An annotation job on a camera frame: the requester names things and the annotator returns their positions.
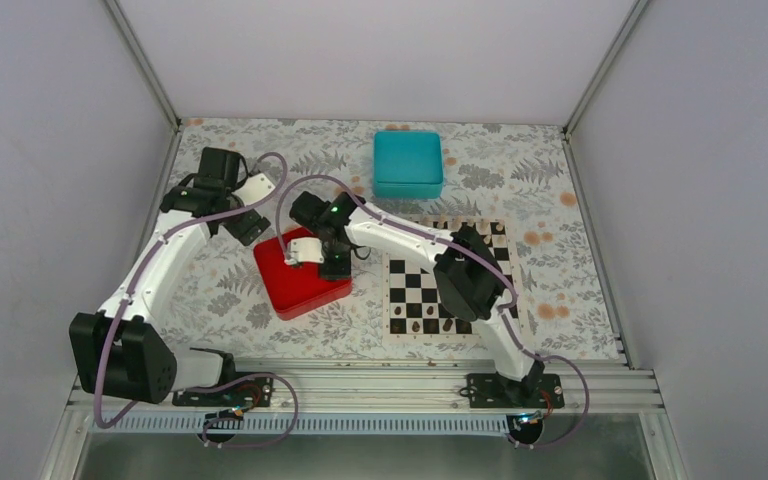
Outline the red plastic tray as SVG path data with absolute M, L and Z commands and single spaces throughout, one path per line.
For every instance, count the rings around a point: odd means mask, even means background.
M 351 279 L 321 279 L 316 264 L 286 265 L 277 238 L 257 244 L 253 256 L 269 301 L 283 321 L 310 313 L 351 293 Z

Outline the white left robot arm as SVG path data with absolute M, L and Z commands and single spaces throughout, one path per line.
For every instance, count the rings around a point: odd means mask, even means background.
M 96 312 L 79 313 L 70 324 L 85 392 L 153 404 L 191 388 L 215 405 L 236 396 L 229 355 L 171 346 L 160 329 L 195 256 L 222 231 L 251 245 L 270 225 L 256 209 L 281 183 L 251 169 L 237 152 L 203 149 L 197 170 L 163 196 L 151 238 L 121 285 Z

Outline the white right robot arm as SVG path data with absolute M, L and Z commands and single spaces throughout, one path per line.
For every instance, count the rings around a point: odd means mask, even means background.
M 331 202 L 303 192 L 289 216 L 312 235 L 285 246 L 287 264 L 314 263 L 321 279 L 336 281 L 350 278 L 357 248 L 411 261 L 433 274 L 443 307 L 471 323 L 480 336 L 502 380 L 504 399 L 525 407 L 538 397 L 545 365 L 525 347 L 510 315 L 517 303 L 514 285 L 474 227 L 450 231 L 422 226 L 348 192 Z

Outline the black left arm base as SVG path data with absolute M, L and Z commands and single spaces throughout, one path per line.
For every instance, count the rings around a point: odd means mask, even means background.
M 228 383 L 249 375 L 236 369 L 234 357 L 230 353 L 203 349 L 203 352 L 218 354 L 222 359 L 217 386 L 222 389 L 213 393 L 197 393 L 189 390 L 174 392 L 172 404 L 177 407 L 215 407 L 214 413 L 205 415 L 203 424 L 221 418 L 225 424 L 242 420 L 244 414 L 256 407 L 269 407 L 274 390 L 274 379 L 258 377 L 228 386 Z

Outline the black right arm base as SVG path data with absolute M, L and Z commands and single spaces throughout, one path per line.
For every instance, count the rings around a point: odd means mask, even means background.
M 513 444 L 533 446 L 544 431 L 544 421 L 565 406 L 560 377 L 536 373 L 514 382 L 499 374 L 472 373 L 458 390 L 472 409 L 513 409 L 506 429 Z

